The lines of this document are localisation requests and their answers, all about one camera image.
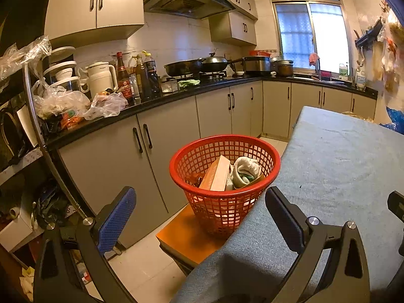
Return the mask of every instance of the range hood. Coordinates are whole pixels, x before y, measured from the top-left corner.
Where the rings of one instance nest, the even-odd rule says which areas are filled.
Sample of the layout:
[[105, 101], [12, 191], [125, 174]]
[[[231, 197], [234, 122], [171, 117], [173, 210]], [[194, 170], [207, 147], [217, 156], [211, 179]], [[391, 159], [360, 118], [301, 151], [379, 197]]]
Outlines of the range hood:
[[229, 0], [144, 0], [145, 12], [202, 19], [234, 10]]

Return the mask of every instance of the window frame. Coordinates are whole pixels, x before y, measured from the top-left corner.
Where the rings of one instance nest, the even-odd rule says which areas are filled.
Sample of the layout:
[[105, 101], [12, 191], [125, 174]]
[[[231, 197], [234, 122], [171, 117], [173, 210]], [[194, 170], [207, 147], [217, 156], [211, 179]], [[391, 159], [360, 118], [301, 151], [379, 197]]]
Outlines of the window frame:
[[[279, 26], [279, 19], [276, 11], [276, 5], [278, 4], [306, 4], [307, 9], [309, 12], [309, 17], [310, 17], [310, 23], [312, 24], [312, 32], [313, 32], [313, 44], [314, 44], [314, 52], [317, 53], [317, 42], [316, 42], [316, 31], [314, 29], [314, 23], [313, 23], [313, 17], [312, 17], [312, 11], [310, 8], [310, 3], [312, 4], [327, 4], [327, 5], [332, 5], [332, 6], [338, 6], [341, 8], [342, 11], [342, 17], [344, 19], [344, 24], [345, 24], [345, 31], [347, 34], [347, 41], [348, 41], [348, 53], [349, 53], [349, 65], [350, 67], [353, 66], [353, 50], [352, 50], [352, 37], [351, 37], [351, 31], [349, 28], [349, 22], [345, 13], [345, 8], [342, 0], [271, 0], [272, 3], [272, 12], [275, 17], [275, 22], [276, 22], [276, 27], [277, 27], [277, 35], [278, 35], [278, 45], [279, 45], [279, 52], [280, 54], [283, 55], [283, 48], [282, 48], [282, 37], [280, 33], [280, 26]], [[311, 68], [294, 68], [298, 72], [301, 73], [306, 73], [306, 74], [315, 74], [316, 70], [311, 69]]]

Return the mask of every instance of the white electric kettle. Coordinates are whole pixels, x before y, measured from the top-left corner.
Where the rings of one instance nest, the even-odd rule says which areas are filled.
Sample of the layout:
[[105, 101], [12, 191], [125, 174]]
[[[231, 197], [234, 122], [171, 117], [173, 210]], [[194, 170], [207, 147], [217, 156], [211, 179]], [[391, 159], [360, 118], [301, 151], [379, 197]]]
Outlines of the white electric kettle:
[[82, 90], [82, 92], [86, 93], [90, 90], [92, 98], [106, 89], [118, 89], [115, 67], [107, 62], [96, 62], [87, 66], [84, 72], [88, 74], [88, 79], [80, 79], [80, 85], [87, 84], [87, 90]]

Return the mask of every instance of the black countertop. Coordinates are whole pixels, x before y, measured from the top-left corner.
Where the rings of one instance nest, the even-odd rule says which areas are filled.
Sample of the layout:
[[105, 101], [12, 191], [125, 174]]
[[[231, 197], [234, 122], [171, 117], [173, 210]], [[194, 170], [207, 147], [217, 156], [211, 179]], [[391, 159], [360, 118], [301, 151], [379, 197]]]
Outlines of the black countertop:
[[359, 94], [361, 96], [366, 96], [368, 98], [377, 99], [378, 92], [371, 88], [366, 88], [364, 92], [358, 91], [357, 89], [352, 88], [350, 85], [341, 85], [334, 84], [328, 82], [318, 82], [310, 79], [297, 79], [297, 78], [275, 78], [275, 77], [243, 77], [243, 78], [233, 78], [227, 80], [219, 80], [219, 81], [206, 81], [201, 82], [198, 86], [187, 88], [184, 90], [180, 90], [178, 92], [174, 92], [172, 94], [168, 94], [162, 98], [157, 98], [151, 101], [147, 101], [135, 106], [128, 107], [120, 112], [118, 116], [107, 117], [107, 118], [97, 118], [92, 121], [83, 121], [74, 127], [71, 130], [65, 130], [58, 134], [56, 137], [50, 139], [46, 143], [46, 147], [48, 150], [59, 149], [67, 144], [78, 140], [79, 138], [99, 130], [107, 125], [120, 121], [129, 116], [136, 115], [142, 111], [146, 111], [148, 109], [158, 107], [164, 105], [166, 103], [170, 103], [173, 101], [177, 101], [183, 98], [195, 96], [197, 94], [227, 88], [229, 86], [234, 86], [237, 84], [243, 84], [254, 81], [278, 81], [278, 82], [295, 82], [295, 83], [303, 83], [303, 84], [311, 84], [315, 86], [323, 86], [327, 88], [338, 89], [342, 91], [352, 92], [355, 94]]

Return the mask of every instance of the blue tablecloth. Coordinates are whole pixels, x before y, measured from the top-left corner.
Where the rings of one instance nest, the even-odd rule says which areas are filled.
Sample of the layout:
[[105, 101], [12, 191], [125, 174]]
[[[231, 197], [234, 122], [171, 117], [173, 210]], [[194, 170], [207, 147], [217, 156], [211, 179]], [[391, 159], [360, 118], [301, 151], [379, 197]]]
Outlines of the blue tablecloth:
[[[276, 185], [292, 203], [323, 223], [354, 220], [362, 237], [373, 297], [403, 258], [403, 223], [387, 209], [404, 193], [404, 136], [360, 119], [304, 107], [283, 154]], [[324, 251], [310, 285], [324, 269]], [[264, 195], [226, 244], [187, 277], [175, 303], [211, 303], [232, 294], [269, 297], [296, 258], [266, 210]]]

